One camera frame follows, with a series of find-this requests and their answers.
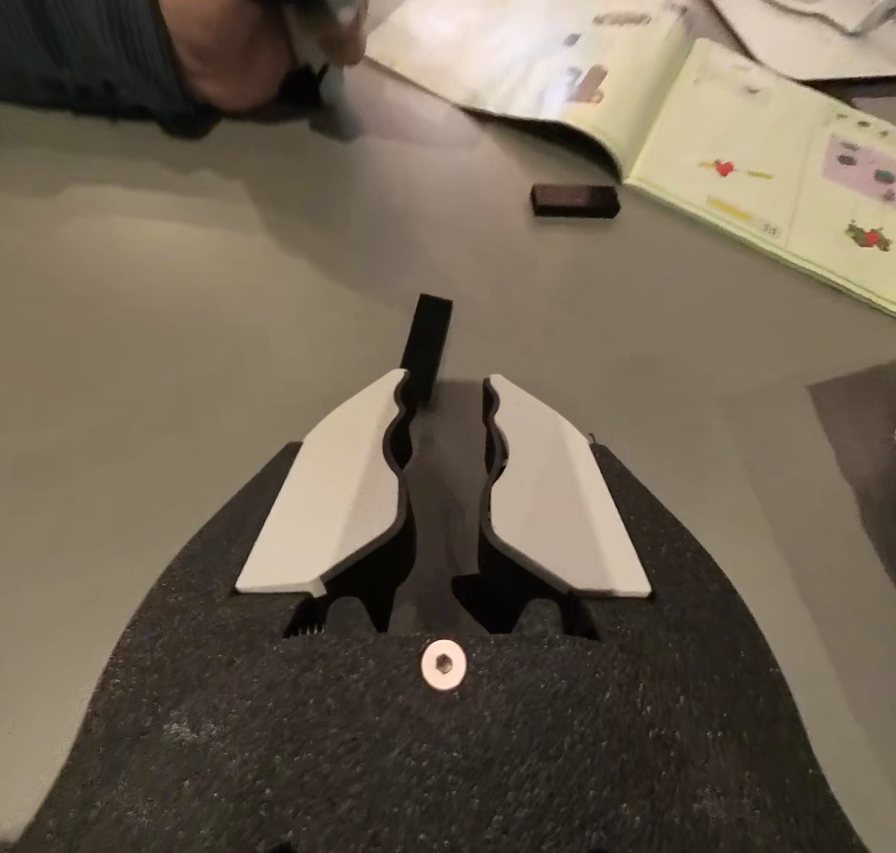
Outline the person's left hand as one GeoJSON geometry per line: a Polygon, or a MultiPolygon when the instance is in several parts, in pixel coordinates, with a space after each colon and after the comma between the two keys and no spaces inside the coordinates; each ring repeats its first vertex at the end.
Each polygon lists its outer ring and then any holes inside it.
{"type": "Polygon", "coordinates": [[[185,86],[228,115],[272,102],[301,67],[280,7],[256,0],[158,0],[185,86]]]}

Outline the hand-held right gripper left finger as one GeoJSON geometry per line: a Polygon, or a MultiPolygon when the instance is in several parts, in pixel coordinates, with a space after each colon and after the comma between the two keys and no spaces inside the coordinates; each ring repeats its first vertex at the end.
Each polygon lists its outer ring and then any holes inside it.
{"type": "Polygon", "coordinates": [[[410,373],[395,368],[322,419],[297,455],[253,543],[235,592],[296,593],[289,635],[321,631],[358,599],[388,631],[416,556],[405,468],[412,454],[410,373]]]}

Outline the white tablet stand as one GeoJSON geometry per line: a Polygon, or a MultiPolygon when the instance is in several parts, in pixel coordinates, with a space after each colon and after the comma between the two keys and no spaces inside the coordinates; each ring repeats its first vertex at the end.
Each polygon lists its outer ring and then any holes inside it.
{"type": "Polygon", "coordinates": [[[708,0],[759,63],[803,83],[895,76],[895,0],[708,0]]]}

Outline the pale green instruction booklet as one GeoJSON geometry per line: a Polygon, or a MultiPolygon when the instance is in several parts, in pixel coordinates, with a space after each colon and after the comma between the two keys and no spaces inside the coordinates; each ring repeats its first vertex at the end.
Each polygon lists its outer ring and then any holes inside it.
{"type": "Polygon", "coordinates": [[[405,0],[366,54],[581,133],[624,184],[895,313],[894,125],[696,39],[688,0],[405,0]]]}

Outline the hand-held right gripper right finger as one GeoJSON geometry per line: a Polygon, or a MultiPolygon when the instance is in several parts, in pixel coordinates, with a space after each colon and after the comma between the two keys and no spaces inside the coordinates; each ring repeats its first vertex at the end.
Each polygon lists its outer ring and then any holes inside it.
{"type": "Polygon", "coordinates": [[[483,381],[485,481],[476,572],[454,596],[489,635],[509,635],[547,602],[565,635],[597,635],[591,601],[647,601],[651,581],[594,445],[502,375],[483,381]]]}

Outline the grey desk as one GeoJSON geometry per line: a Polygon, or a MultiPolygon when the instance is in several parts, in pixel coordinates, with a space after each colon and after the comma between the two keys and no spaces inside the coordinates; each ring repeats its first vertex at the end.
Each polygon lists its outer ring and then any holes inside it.
{"type": "Polygon", "coordinates": [[[532,217],[600,152],[366,63],[336,123],[153,126],[2,108],[2,841],[45,799],[153,582],[283,444],[454,300],[413,425],[423,553],[399,631],[470,628],[480,384],[593,432],[753,611],[815,753],[894,850],[894,589],[807,388],[894,360],[894,320],[622,190],[532,217]]]}

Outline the person's left forearm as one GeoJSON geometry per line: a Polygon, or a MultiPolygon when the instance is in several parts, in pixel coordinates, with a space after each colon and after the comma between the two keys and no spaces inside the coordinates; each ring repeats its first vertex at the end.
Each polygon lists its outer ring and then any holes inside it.
{"type": "Polygon", "coordinates": [[[1,0],[1,100],[185,140],[220,119],[189,92],[160,0],[1,0]]]}

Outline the black long brick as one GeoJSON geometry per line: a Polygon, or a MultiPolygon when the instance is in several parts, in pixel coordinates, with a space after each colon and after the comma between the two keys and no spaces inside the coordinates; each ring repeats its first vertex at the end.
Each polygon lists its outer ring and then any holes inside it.
{"type": "Polygon", "coordinates": [[[405,373],[402,400],[409,409],[426,406],[433,395],[454,303],[421,293],[399,368],[405,373]]]}
{"type": "Polygon", "coordinates": [[[530,199],[540,218],[614,220],[621,210],[613,186],[536,184],[530,199]]]}

